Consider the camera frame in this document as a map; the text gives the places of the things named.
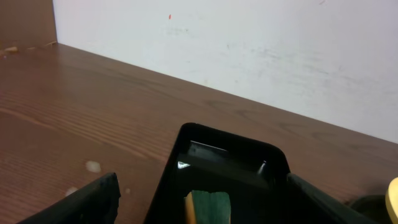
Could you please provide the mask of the yellow green sponge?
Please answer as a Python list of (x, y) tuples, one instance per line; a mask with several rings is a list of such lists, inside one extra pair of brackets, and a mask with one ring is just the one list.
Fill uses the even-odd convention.
[(230, 224), (231, 202), (226, 192), (193, 190), (184, 198), (185, 223)]

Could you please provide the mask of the yellow plate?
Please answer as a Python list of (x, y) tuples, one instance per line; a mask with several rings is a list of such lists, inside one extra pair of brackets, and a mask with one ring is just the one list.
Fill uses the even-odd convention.
[(393, 179), (386, 192), (386, 208), (393, 224), (398, 224), (398, 178)]

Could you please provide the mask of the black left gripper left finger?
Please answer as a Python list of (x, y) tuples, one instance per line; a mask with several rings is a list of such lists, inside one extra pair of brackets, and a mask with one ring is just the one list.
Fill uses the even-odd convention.
[(19, 224), (114, 224), (120, 197), (116, 173), (107, 173)]

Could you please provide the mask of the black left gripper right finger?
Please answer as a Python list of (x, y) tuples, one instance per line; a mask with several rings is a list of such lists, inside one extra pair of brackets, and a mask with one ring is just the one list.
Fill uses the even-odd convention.
[(286, 217), (291, 223), (361, 224), (370, 219), (295, 174), (287, 175)]

